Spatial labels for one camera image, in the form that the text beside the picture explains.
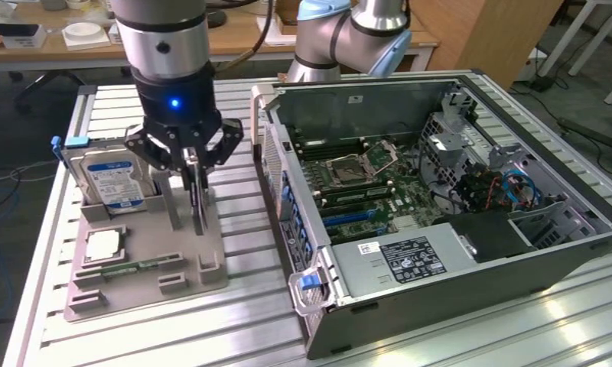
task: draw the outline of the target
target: screw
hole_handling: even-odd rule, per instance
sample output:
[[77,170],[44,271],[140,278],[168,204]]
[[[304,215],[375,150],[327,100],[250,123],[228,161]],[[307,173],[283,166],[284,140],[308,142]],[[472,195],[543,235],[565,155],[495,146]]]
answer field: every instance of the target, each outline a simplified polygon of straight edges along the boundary
[[156,51],[158,51],[161,54],[166,54],[168,52],[170,52],[170,45],[162,41],[158,42],[156,45]]

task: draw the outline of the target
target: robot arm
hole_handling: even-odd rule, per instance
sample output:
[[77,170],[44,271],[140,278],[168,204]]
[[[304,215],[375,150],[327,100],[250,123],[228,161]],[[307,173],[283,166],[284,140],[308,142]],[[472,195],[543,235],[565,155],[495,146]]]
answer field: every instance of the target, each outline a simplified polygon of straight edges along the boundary
[[[178,172],[193,192],[197,180],[206,187],[206,170],[225,162],[242,139],[240,121],[222,120],[214,107],[205,2],[117,0],[112,6],[145,112],[126,145],[153,167]],[[222,138],[208,149],[220,128]]]
[[411,45],[411,9],[404,0],[303,0],[297,47],[288,82],[340,79],[340,64],[387,77]]
[[[303,0],[289,82],[336,80],[339,63],[385,77],[411,43],[404,0]],[[206,171],[222,164],[242,139],[237,120],[214,107],[204,0],[116,0],[112,3],[145,112],[128,148],[160,170],[181,174],[184,188],[206,187]],[[222,138],[208,143],[218,130]],[[156,141],[169,149],[161,148]],[[197,160],[186,166],[186,158]]]

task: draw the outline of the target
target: motherboard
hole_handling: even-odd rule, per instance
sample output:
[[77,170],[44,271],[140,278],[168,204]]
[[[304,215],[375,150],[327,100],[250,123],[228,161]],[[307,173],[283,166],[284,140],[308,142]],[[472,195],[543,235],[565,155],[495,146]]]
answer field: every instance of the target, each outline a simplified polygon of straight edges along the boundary
[[441,216],[417,175],[412,144],[384,136],[297,141],[296,147],[333,245],[429,226]]

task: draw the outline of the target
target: wooden cabinet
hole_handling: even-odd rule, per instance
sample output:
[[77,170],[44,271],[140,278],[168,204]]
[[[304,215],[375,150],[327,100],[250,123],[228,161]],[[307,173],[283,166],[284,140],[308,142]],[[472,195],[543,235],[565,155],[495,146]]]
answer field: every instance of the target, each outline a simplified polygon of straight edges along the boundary
[[440,39],[428,70],[481,69],[508,88],[563,0],[411,0]]

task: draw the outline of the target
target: blue hard drive label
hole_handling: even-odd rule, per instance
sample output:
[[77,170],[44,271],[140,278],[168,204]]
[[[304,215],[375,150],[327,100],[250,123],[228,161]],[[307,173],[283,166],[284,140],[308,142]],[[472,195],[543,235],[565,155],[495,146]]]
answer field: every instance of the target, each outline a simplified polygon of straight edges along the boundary
[[447,272],[427,237],[383,245],[380,251],[399,283],[408,283]]
[[104,205],[124,209],[142,204],[141,185],[132,179],[136,169],[132,162],[92,164],[86,168]]

